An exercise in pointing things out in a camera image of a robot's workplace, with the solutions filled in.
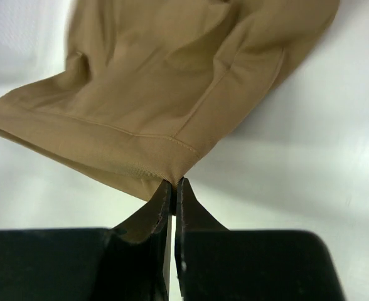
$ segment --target white table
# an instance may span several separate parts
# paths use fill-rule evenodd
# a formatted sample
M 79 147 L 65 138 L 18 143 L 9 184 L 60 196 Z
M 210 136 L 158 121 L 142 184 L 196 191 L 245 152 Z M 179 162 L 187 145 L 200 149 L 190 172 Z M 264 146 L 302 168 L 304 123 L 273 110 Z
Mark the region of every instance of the white table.
M 369 0 L 343 0 L 303 66 L 187 176 L 229 228 L 316 232 L 348 300 L 369 301 Z M 0 138 L 0 228 L 111 227 L 142 204 Z

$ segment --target black object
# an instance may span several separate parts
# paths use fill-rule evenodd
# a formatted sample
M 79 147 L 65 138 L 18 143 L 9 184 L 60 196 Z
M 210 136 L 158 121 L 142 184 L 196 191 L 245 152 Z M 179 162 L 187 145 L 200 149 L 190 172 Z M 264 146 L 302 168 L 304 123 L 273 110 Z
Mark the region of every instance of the black object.
M 344 300 L 316 235 L 227 230 L 182 179 L 111 230 L 0 231 L 0 301 L 167 301 L 172 214 L 185 301 Z

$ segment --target clothing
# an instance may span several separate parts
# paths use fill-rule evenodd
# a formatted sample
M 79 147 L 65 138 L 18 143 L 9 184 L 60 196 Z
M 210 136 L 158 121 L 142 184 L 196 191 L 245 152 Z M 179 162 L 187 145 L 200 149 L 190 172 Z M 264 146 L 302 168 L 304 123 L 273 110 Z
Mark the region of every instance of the clothing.
M 338 0 L 78 0 L 66 70 L 0 98 L 0 136 L 148 200 L 303 61 Z

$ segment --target brown cloth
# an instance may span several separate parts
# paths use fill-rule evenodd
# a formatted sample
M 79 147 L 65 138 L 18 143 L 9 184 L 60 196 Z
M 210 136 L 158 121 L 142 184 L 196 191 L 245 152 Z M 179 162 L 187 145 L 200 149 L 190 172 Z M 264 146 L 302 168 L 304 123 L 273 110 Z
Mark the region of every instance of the brown cloth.
M 0 98 L 0 136 L 148 200 L 302 62 L 338 0 L 78 0 L 66 71 Z

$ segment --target brown fabric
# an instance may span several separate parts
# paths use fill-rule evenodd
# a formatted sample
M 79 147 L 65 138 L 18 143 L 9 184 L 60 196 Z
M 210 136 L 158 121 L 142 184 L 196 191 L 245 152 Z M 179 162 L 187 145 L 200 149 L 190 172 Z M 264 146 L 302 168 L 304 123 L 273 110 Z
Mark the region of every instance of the brown fabric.
M 149 199 L 331 24 L 338 0 L 78 0 L 66 71 L 0 98 L 0 135 Z

